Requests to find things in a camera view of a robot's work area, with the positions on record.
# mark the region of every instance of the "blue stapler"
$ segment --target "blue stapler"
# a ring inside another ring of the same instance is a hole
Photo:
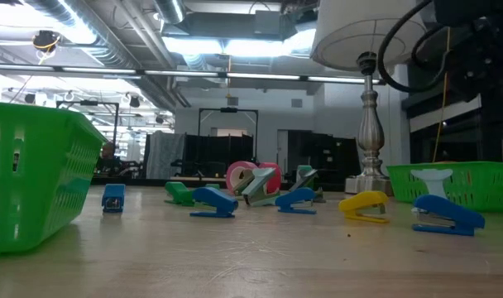
[[[485,219],[478,212],[437,195],[421,195],[412,212],[419,221],[436,225],[414,224],[414,231],[474,236],[474,228],[485,228]]]
[[[301,202],[312,202],[316,194],[309,187],[299,188],[288,194],[282,195],[275,200],[275,205],[279,206],[279,212],[294,214],[316,214],[316,210],[294,209],[293,204]]]
[[[104,187],[101,206],[103,212],[106,213],[121,213],[125,204],[125,185],[108,184]]]
[[[215,212],[192,212],[190,216],[234,218],[233,211],[237,210],[238,202],[233,197],[224,194],[213,187],[200,187],[193,191],[193,199],[196,203],[204,203],[213,206]]]

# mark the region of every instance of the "green basket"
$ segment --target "green basket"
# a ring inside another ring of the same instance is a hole
[[[474,161],[417,164],[387,167],[397,200],[412,203],[428,194],[425,183],[411,175],[411,170],[451,169],[452,176],[443,182],[449,200],[476,211],[503,211],[503,163]]]
[[[0,252],[31,249],[80,214],[104,141],[80,113],[0,103]]]

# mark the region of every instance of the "black cable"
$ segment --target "black cable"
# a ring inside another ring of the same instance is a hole
[[[408,13],[406,13],[388,32],[386,37],[384,38],[384,41],[381,44],[380,49],[378,50],[378,57],[376,60],[376,65],[378,67],[378,71],[381,73],[382,79],[388,83],[389,86],[402,91],[402,92],[408,92],[408,93],[418,93],[418,92],[424,92],[427,90],[432,89],[433,87],[437,86],[439,82],[441,82],[442,79],[444,79],[444,74],[446,73],[446,61],[448,57],[448,53],[445,53],[443,56],[443,61],[441,64],[441,69],[437,73],[437,75],[434,77],[434,79],[427,84],[424,87],[408,87],[404,86],[403,84],[400,84],[396,82],[393,78],[391,78],[390,74],[388,74],[386,70],[386,66],[384,65],[384,55],[386,54],[387,47],[390,45],[391,41],[393,40],[393,37],[395,37],[395,34],[400,30],[400,28],[410,20],[412,16],[414,16],[416,13],[420,12],[423,8],[427,7],[432,0],[424,0],[420,4],[418,4],[416,7],[414,7],[412,10],[410,10]]]
[[[430,37],[432,37],[435,33],[441,31],[444,28],[444,25],[437,25],[434,28],[430,29],[428,32],[424,33],[423,37],[421,37],[417,43],[415,43],[415,46],[413,50],[411,51],[411,59],[412,61],[421,69],[423,70],[433,70],[429,67],[428,63],[425,61],[419,60],[419,57],[417,56],[417,51],[419,51],[419,48],[423,45],[425,41],[427,41]]]

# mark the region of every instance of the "lamp shade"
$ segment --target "lamp shade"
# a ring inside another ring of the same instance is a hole
[[[358,56],[378,52],[386,34],[415,5],[415,0],[321,0],[312,59],[337,70],[358,70]],[[406,22],[387,48],[386,65],[407,59],[425,32],[419,14]]]

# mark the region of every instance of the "silver lamp base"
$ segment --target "silver lamp base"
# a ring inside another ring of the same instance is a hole
[[[388,196],[393,196],[391,181],[387,177],[356,176],[345,180],[346,194],[359,194],[363,191],[381,191]]]

